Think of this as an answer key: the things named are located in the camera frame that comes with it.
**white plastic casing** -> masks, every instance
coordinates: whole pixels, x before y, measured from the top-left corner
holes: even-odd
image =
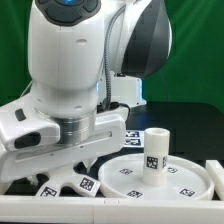
[[[32,5],[29,71],[33,106],[57,118],[76,118],[94,111],[102,71],[102,10],[73,27],[56,26]]]
[[[102,76],[98,85],[99,103],[102,103],[106,96],[105,77]],[[142,80],[130,76],[118,77],[111,74],[111,100],[128,104],[129,107],[145,105],[142,98]]]
[[[25,120],[18,121],[15,112],[23,110]],[[15,141],[27,134],[37,132],[41,139],[38,146],[55,144],[60,139],[60,127],[55,122],[34,112],[30,95],[0,107],[0,142],[9,151],[16,150]]]
[[[224,202],[1,196],[1,222],[223,224]]]
[[[29,147],[9,152],[0,142],[0,182],[10,182],[57,167],[108,155],[123,147],[125,122],[118,114],[96,118],[92,135],[79,145]]]
[[[206,170],[215,184],[215,191],[221,201],[224,201],[224,169],[217,160],[207,160]]]

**marker sticker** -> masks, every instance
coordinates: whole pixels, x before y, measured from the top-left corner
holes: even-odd
[[[143,148],[144,131],[127,130],[125,136],[125,148]]]
[[[125,146],[141,146],[141,140],[140,139],[126,139],[125,140]]]
[[[139,131],[126,131],[126,138],[140,138]]]
[[[127,195],[132,198],[140,198],[143,194],[138,191],[133,190],[133,191],[129,192]]]
[[[178,169],[168,167],[168,172],[174,174],[174,173],[178,172]]]
[[[129,170],[129,169],[126,169],[126,168],[124,168],[123,170],[120,170],[119,172],[120,172],[120,173],[123,173],[123,174],[125,174],[125,175],[129,175],[129,174],[131,174],[133,171],[132,171],[132,170]]]
[[[58,192],[56,190],[51,189],[49,187],[45,187],[40,196],[41,197],[55,197],[57,193]]]
[[[157,170],[158,169],[158,163],[159,163],[158,158],[147,156],[147,163],[146,163],[147,168]]]
[[[187,197],[192,197],[195,192],[194,191],[191,191],[191,190],[188,190],[188,189],[183,189],[180,194],[183,194],[184,196],[187,196]]]
[[[166,167],[167,165],[167,156],[163,157],[163,169]]]
[[[95,184],[96,184],[96,182],[84,177],[79,186],[89,192],[92,192]]]

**black square pattern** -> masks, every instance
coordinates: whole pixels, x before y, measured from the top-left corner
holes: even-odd
[[[141,146],[141,140],[140,139],[125,139],[125,145],[126,146]]]
[[[125,174],[125,175],[129,175],[129,174],[131,174],[133,171],[132,171],[132,170],[129,170],[129,169],[126,169],[126,168],[124,168],[123,170],[120,170],[119,172],[120,172],[120,173],[123,173],[123,174]]]
[[[139,131],[126,131],[126,138],[139,138]]]
[[[95,185],[95,182],[94,182],[94,181],[92,181],[92,180],[90,180],[90,179],[84,177],[84,178],[82,179],[82,181],[81,181],[81,183],[80,183],[79,186],[80,186],[81,188],[83,188],[83,189],[85,189],[85,190],[91,192],[92,189],[93,189],[93,187],[94,187],[94,185]]]
[[[174,174],[174,173],[178,172],[178,169],[175,169],[175,168],[169,167],[169,168],[168,168],[168,172],[169,172],[169,173],[173,173],[173,174]]]
[[[167,156],[163,157],[163,168],[167,165]]]
[[[55,197],[57,193],[58,193],[57,191],[49,187],[45,187],[40,196],[41,197]]]
[[[180,194],[183,194],[183,195],[185,195],[187,197],[192,197],[195,194],[195,192],[194,191],[191,191],[191,190],[188,190],[188,189],[183,189],[180,192]]]
[[[146,167],[151,168],[151,169],[158,169],[158,158],[154,158],[154,157],[147,157],[147,164]]]
[[[140,198],[143,194],[138,191],[131,191],[127,195],[132,198]]]

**white cylindrical block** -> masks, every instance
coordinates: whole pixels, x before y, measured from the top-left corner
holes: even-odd
[[[167,157],[170,132],[162,128],[148,128],[144,138],[144,183],[161,187],[167,182]]]

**round white tray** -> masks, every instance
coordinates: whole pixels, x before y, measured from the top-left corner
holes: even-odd
[[[214,184],[206,170],[188,160],[168,156],[168,178],[163,187],[143,182],[144,154],[117,157],[99,170],[101,192],[105,197],[150,200],[211,200]]]

